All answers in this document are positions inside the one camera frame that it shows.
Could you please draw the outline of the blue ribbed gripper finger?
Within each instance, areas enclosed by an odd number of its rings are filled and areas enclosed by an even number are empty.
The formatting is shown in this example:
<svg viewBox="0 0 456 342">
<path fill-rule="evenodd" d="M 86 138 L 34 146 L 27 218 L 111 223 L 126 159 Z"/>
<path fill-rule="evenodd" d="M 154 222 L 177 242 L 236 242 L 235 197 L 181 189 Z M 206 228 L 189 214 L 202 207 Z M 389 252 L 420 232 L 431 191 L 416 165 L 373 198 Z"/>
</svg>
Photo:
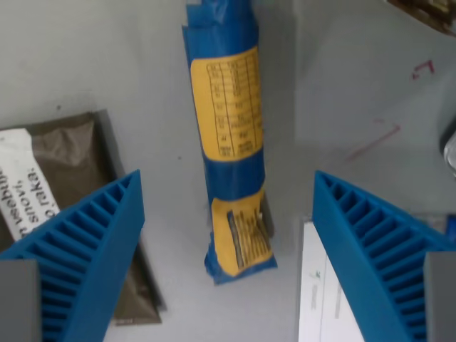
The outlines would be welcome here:
<svg viewBox="0 0 456 342">
<path fill-rule="evenodd" d="M 1 253 L 34 260 L 44 341 L 102 341 L 145 223 L 141 174 L 84 197 Z"/>
<path fill-rule="evenodd" d="M 342 179 L 316 172 L 313 223 L 365 341 L 426 341 L 423 265 L 443 234 Z"/>
</svg>

